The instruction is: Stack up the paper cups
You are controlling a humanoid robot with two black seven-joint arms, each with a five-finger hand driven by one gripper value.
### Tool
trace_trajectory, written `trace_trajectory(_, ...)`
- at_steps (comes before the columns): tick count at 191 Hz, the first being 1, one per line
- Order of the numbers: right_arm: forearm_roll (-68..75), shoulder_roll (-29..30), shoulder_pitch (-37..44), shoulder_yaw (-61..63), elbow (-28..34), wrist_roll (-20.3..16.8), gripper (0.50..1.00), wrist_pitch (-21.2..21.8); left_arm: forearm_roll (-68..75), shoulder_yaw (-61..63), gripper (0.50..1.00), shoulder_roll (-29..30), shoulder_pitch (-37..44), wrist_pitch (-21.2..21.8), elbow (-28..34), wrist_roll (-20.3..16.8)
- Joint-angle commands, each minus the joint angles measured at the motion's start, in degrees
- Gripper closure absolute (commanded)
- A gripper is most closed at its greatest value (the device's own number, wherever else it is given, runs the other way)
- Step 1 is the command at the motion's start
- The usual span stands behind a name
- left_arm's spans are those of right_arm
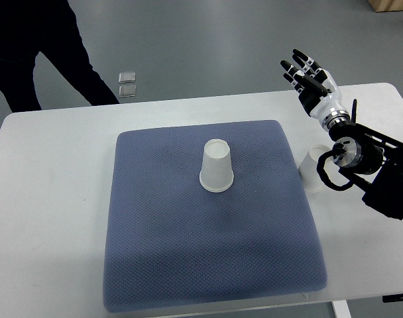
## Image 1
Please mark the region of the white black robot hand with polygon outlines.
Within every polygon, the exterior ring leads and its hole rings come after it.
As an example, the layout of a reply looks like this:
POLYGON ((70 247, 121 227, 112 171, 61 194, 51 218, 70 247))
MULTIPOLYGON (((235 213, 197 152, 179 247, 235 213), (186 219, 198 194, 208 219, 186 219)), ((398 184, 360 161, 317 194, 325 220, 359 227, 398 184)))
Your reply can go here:
POLYGON ((325 131, 337 123, 348 121, 350 115, 341 104, 341 92, 331 74, 297 49, 293 50, 292 59, 293 63, 280 62, 284 69, 283 77, 298 93, 308 116, 318 120, 325 131))

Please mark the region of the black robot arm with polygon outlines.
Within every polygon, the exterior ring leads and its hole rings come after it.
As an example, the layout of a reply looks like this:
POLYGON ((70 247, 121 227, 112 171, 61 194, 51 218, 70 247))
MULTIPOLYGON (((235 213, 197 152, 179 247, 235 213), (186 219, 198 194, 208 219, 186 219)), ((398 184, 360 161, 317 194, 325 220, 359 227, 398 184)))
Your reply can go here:
POLYGON ((350 119, 329 129, 335 144, 321 155, 317 172, 327 187, 345 191, 357 186, 364 191, 365 205, 403 221, 403 142, 357 123, 356 114, 354 100, 350 119), (323 166, 328 158, 348 179, 346 184, 336 185, 326 175, 323 166))

